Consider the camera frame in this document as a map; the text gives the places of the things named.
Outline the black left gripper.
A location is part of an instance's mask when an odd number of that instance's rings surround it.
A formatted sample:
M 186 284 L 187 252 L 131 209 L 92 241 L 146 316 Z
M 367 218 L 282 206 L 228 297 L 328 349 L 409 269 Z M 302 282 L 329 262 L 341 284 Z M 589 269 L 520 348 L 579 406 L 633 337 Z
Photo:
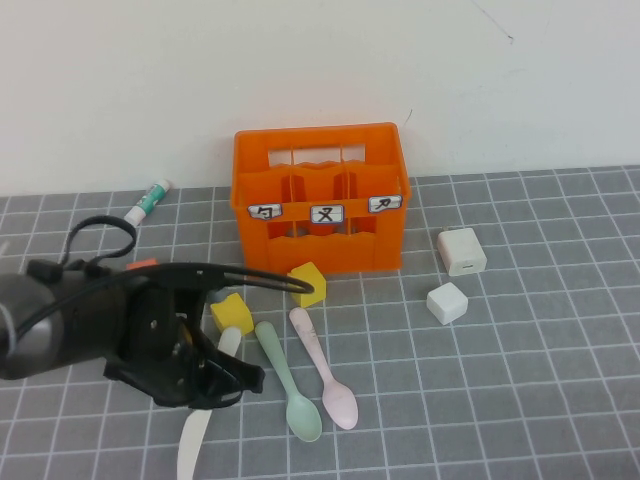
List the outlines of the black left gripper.
M 132 279 L 104 288 L 117 311 L 105 376 L 168 408 L 226 408 L 263 390 L 264 370 L 213 346 L 200 328 L 206 290 Z

